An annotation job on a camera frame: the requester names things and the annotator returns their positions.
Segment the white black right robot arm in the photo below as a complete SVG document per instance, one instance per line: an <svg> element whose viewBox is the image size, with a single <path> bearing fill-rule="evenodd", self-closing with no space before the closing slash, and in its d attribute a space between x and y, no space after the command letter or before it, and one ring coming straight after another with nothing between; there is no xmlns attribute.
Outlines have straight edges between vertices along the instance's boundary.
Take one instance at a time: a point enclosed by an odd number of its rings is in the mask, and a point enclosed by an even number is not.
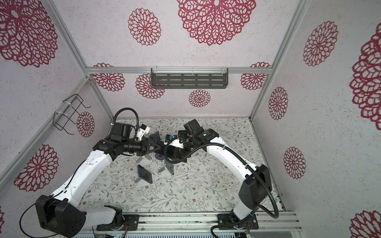
<svg viewBox="0 0 381 238"><path fill-rule="evenodd" d="M162 154L170 164L185 162L199 150L213 155L239 180L239 201L231 211L233 219L244 220L258 209L278 218L279 209L272 195L269 168L257 166L233 150L213 129L205 130L197 120L184 125L177 135L166 135Z"/></svg>

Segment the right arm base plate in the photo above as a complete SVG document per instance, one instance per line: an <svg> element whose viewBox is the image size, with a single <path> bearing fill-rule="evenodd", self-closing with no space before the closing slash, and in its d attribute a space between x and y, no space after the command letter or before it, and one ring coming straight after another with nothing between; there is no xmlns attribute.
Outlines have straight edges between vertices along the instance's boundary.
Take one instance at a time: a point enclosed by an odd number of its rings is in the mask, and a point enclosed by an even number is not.
<svg viewBox="0 0 381 238"><path fill-rule="evenodd" d="M220 230L256 230L259 228L255 214L249 214L247 217L239 219L233 213L219 213L217 223Z"/></svg>

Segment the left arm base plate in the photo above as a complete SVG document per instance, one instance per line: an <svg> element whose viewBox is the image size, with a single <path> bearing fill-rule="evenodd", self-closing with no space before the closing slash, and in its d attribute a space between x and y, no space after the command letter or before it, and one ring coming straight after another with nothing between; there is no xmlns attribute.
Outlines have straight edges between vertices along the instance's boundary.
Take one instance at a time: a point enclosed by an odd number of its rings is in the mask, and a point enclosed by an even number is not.
<svg viewBox="0 0 381 238"><path fill-rule="evenodd" d="M96 231L136 231L139 224L139 215L123 214L110 224L98 225Z"/></svg>

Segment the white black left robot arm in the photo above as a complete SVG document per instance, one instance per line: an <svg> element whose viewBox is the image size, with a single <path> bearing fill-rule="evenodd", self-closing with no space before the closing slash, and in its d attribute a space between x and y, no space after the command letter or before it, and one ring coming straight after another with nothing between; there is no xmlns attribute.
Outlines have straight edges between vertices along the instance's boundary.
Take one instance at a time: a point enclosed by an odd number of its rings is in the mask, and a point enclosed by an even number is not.
<svg viewBox="0 0 381 238"><path fill-rule="evenodd" d="M87 159L62 186L51 195L42 195L36 200L34 205L41 228L67 238L74 237L83 228L98 225L121 229L125 218L120 208L106 205L101 209L81 211L77 207L82 197L119 155L135 153L141 156L167 148L163 141L145 137L142 133L133 138L128 132L110 133L93 147Z"/></svg>

